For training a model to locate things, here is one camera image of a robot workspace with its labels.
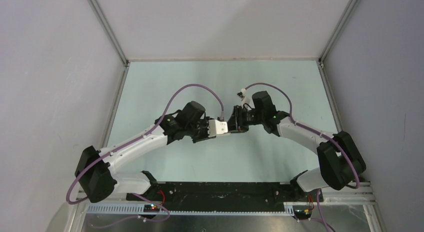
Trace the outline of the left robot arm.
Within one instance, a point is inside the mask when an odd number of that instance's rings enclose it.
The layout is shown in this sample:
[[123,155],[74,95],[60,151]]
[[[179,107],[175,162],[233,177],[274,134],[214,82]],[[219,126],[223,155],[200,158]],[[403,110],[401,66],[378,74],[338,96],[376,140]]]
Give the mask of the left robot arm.
[[85,148],[80,156],[75,178],[91,203],[98,203],[112,194],[139,194],[153,200],[158,194],[154,177],[147,171],[124,173],[125,165],[148,152],[190,137],[193,142],[209,138],[209,121],[205,108],[188,102],[183,109],[159,117],[142,133],[118,145],[95,149]]

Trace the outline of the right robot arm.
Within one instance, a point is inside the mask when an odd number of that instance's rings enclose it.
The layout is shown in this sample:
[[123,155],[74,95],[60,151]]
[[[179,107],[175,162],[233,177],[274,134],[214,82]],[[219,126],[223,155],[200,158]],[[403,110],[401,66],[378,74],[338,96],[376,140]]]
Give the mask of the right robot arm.
[[245,133],[251,126],[262,125],[268,134],[289,139],[317,155],[317,168],[290,181],[290,193],[295,200],[304,201],[316,189],[330,187],[339,191],[350,187],[351,182],[360,183],[359,176],[367,166],[349,133],[331,133],[293,121],[290,113],[276,109],[267,91],[256,92],[252,98],[245,92],[242,89],[237,93],[241,104],[233,107],[227,121],[229,133]]

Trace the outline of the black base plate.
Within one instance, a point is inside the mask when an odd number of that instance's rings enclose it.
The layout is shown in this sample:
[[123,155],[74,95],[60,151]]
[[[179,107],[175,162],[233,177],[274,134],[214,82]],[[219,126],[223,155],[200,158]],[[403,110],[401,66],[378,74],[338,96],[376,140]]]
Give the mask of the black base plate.
[[289,202],[323,202],[317,190],[302,192],[279,182],[157,182],[142,197],[166,209],[260,209],[277,211]]

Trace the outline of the aluminium frame rail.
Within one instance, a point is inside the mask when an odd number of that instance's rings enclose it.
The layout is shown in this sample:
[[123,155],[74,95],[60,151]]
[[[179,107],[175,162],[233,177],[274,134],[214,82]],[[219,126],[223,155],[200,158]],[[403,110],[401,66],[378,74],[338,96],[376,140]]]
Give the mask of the aluminium frame rail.
[[100,3],[98,0],[87,0],[88,4],[90,5],[95,17],[97,18],[100,26],[102,27],[107,39],[109,40],[109,43],[111,44],[112,48],[114,49],[116,55],[118,56],[120,62],[124,67],[127,67],[129,64],[129,60],[127,59],[114,31],[111,27],[106,14],[104,13]]

